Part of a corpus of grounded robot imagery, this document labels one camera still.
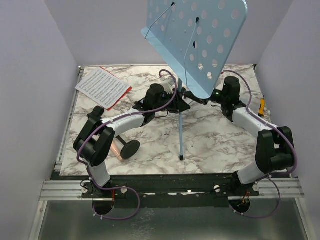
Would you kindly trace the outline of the light blue music stand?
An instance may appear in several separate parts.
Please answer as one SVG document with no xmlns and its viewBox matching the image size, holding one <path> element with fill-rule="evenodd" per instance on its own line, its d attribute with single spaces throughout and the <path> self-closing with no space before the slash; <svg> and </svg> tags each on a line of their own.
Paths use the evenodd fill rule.
<svg viewBox="0 0 320 240">
<path fill-rule="evenodd" d="M 141 34 L 199 99 L 208 99 L 247 19 L 244 0 L 149 0 Z"/>
</svg>

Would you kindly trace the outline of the sheet music red folder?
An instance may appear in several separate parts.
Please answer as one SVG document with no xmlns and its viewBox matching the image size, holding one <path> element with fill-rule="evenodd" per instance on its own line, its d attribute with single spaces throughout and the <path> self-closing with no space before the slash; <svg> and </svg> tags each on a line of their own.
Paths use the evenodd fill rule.
<svg viewBox="0 0 320 240">
<path fill-rule="evenodd" d="M 109 111 L 132 87 L 106 69 L 96 67 L 82 78 L 75 89 Z"/>
</svg>

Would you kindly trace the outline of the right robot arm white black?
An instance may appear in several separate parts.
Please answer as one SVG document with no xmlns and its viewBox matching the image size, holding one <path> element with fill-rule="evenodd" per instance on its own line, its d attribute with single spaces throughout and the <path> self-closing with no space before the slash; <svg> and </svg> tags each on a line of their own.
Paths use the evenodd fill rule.
<svg viewBox="0 0 320 240">
<path fill-rule="evenodd" d="M 290 128 L 278 127 L 264 121 L 240 100 L 240 80 L 234 76 L 225 78 L 222 90 L 214 89 L 210 98 L 201 99 L 191 91 L 184 93 L 199 104 L 215 102 L 221 106 L 222 114 L 232 123 L 249 132 L 256 139 L 254 161 L 232 174 L 230 191 L 241 196 L 248 184 L 263 179 L 274 171 L 283 171 L 296 163 L 293 135 Z"/>
</svg>

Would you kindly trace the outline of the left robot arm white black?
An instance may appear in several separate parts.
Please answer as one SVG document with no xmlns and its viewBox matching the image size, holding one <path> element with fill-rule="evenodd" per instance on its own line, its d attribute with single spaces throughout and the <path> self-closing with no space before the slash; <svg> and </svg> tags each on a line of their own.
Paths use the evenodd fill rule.
<svg viewBox="0 0 320 240">
<path fill-rule="evenodd" d="M 156 112 L 167 111 L 179 114 L 191 107 L 183 100 L 186 89 L 174 89 L 173 93 L 165 91 L 158 83 L 152 84 L 143 99 L 136 101 L 127 112 L 111 118 L 102 118 L 104 109 L 96 106 L 87 115 L 87 122 L 73 143 L 77 152 L 77 160 L 84 164 L 91 181 L 93 191 L 101 198 L 107 197 L 111 191 L 108 183 L 111 177 L 105 160 L 111 150 L 115 138 L 125 132 L 140 128 L 153 119 Z"/>
</svg>

